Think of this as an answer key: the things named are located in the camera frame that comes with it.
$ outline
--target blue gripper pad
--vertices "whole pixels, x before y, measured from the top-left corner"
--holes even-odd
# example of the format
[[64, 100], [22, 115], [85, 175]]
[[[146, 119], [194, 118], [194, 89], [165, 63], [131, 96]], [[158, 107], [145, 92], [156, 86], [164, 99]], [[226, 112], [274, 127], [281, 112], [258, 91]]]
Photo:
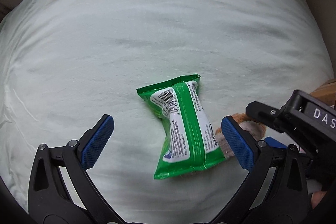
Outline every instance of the blue gripper pad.
[[277, 141], [276, 139], [273, 139], [272, 137], [267, 137], [264, 140], [269, 146], [275, 147], [275, 148], [284, 148], [286, 149], [287, 146], [284, 145], [283, 143]]
[[112, 135], [113, 129], [113, 118], [108, 116], [83, 149], [81, 164], [84, 170], [94, 167], [100, 153]]
[[233, 153], [237, 157], [241, 167], [243, 169], [251, 171], [254, 166], [253, 150], [249, 147], [249, 145], [246, 143], [246, 141], [241, 136], [239, 131], [235, 128], [235, 126], [233, 126], [233, 122], [236, 124], [237, 127], [239, 127], [240, 131], [243, 131], [234, 120], [230, 122], [230, 120], [225, 117], [222, 120], [222, 133], [229, 143], [229, 146], [231, 147]]

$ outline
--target white pillow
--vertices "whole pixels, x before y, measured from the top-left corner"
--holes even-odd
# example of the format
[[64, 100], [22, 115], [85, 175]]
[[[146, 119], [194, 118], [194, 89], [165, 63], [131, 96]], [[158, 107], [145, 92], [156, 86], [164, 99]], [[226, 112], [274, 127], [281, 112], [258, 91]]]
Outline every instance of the white pillow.
[[281, 107], [333, 78], [304, 0], [24, 0], [1, 27], [0, 174], [24, 208], [38, 145], [79, 139], [107, 113], [115, 131], [88, 173], [117, 213], [207, 222], [246, 171], [232, 159], [153, 180], [165, 133], [136, 88], [198, 73], [217, 128], [251, 101]]

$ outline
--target brown plush toy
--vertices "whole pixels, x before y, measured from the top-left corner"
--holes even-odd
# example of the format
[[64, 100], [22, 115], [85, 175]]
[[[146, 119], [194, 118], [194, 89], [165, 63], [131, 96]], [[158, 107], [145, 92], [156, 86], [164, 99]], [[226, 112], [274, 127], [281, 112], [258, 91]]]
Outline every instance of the brown plush toy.
[[[245, 113], [236, 113], [232, 115], [232, 118], [240, 125], [243, 130], [250, 132], [256, 141], [261, 140], [266, 133], [266, 126], [260, 122], [256, 122]], [[223, 151], [225, 158], [233, 157], [235, 154], [231, 150], [228, 142], [226, 141], [224, 135], [222, 134], [222, 129], [218, 128], [215, 132], [215, 138], [218, 145]]]

